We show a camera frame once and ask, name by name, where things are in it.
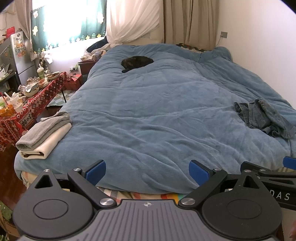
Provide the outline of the blue denim shorts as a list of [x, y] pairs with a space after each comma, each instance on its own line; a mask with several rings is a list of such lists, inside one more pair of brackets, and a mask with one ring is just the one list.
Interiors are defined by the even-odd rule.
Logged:
[[263, 99], [234, 102], [234, 108], [249, 128], [259, 129], [274, 138], [291, 139], [295, 135], [295, 126]]

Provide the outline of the cream folded garment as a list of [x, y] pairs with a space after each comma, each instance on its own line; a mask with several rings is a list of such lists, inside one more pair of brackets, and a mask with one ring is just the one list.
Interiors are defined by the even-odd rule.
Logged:
[[25, 160], [32, 159], [46, 159], [49, 154], [56, 147], [58, 142], [69, 132], [72, 128], [71, 123], [67, 123], [62, 127], [58, 128], [52, 134], [50, 134], [40, 145], [31, 151], [20, 151], [20, 156]]

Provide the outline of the grey folded sweater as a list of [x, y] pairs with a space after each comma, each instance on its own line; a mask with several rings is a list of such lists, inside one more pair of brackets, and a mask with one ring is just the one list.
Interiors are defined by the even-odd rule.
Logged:
[[41, 118], [37, 124], [16, 142], [16, 148], [19, 151], [32, 151], [53, 132], [70, 122], [70, 115], [66, 111], [59, 111], [53, 116]]

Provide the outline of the blue fleece blanket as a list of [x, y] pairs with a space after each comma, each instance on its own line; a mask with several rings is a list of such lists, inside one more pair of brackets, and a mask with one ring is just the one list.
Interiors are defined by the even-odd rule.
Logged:
[[[122, 73], [121, 61], [132, 56], [154, 62]], [[168, 44], [116, 46], [63, 106], [72, 121], [65, 137], [44, 160], [17, 154], [15, 172], [64, 174], [103, 160], [99, 187], [187, 194], [197, 187], [192, 160], [230, 174], [245, 161], [275, 170], [284, 157], [295, 157], [295, 139], [249, 128], [234, 102], [255, 99], [295, 124], [293, 107], [224, 47], [195, 53]]]

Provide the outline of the red patterned tablecloth table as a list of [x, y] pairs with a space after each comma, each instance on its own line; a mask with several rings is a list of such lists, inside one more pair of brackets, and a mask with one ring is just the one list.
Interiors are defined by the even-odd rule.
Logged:
[[27, 99], [20, 113], [9, 118], [1, 118], [1, 152], [16, 142], [33, 126], [37, 117], [44, 111], [50, 101], [62, 90], [70, 75], [62, 72], [44, 89]]

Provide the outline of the dark wooden nightstand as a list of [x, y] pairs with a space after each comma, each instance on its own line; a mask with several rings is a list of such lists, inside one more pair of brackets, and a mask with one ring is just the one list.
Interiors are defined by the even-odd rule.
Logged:
[[96, 61], [93, 60], [88, 60], [88, 61], [81, 61], [78, 62], [78, 66], [80, 68], [82, 80], [81, 80], [81, 85], [83, 85], [88, 78], [88, 74], [91, 70], [91, 68], [96, 64]]

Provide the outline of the drink cup with straw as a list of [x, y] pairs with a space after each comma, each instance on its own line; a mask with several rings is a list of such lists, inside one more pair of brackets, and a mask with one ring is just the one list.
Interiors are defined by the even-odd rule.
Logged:
[[41, 66], [41, 64], [39, 64], [39, 68], [37, 69], [37, 74], [40, 80], [45, 78], [45, 71], [44, 71], [44, 68]]

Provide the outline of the grey refrigerator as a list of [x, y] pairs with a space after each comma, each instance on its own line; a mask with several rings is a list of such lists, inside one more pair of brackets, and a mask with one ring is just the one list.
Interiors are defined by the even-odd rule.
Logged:
[[16, 74], [22, 85], [26, 85], [30, 77], [37, 76], [35, 63], [30, 57], [29, 39], [23, 31], [10, 35], [1, 44], [1, 64], [9, 64], [9, 69]]

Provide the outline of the black cat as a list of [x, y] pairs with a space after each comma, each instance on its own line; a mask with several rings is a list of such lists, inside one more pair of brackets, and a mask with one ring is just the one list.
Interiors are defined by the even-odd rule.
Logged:
[[132, 56], [121, 61], [121, 65], [125, 68], [122, 70], [122, 73], [129, 72], [130, 70], [142, 68], [149, 64], [152, 64], [154, 61], [151, 58], [146, 56]]

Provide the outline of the dark blue pillow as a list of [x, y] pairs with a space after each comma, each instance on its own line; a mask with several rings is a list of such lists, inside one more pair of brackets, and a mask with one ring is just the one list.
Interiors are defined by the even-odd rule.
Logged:
[[91, 46], [89, 46], [86, 51], [88, 53], [91, 53], [93, 50], [96, 50], [96, 49], [100, 49], [102, 48], [104, 45], [108, 44], [108, 40], [107, 40], [107, 37], [105, 36], [102, 40], [100, 41], [97, 41], [96, 43], [92, 44]]

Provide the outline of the green window valance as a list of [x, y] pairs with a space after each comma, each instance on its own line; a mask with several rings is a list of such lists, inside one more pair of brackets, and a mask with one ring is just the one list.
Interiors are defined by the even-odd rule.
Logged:
[[32, 1], [31, 38], [35, 53], [106, 34], [105, 0]]

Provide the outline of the beige drape curtain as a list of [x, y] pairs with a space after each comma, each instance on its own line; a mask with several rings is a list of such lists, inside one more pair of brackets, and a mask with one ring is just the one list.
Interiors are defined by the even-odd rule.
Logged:
[[163, 1], [164, 42], [215, 48], [220, 1]]

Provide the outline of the white sheer curtain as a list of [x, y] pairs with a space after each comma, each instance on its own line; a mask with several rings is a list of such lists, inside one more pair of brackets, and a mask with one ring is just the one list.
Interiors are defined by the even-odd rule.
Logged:
[[163, 1], [107, 1], [107, 49], [164, 42]]

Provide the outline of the wall power outlet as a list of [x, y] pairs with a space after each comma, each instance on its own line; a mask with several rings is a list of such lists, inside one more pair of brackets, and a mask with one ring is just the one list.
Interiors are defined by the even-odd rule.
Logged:
[[228, 33], [227, 33], [227, 32], [223, 32], [223, 31], [221, 31], [220, 37], [221, 37], [221, 38], [225, 38], [225, 39], [227, 39], [227, 37], [228, 37]]

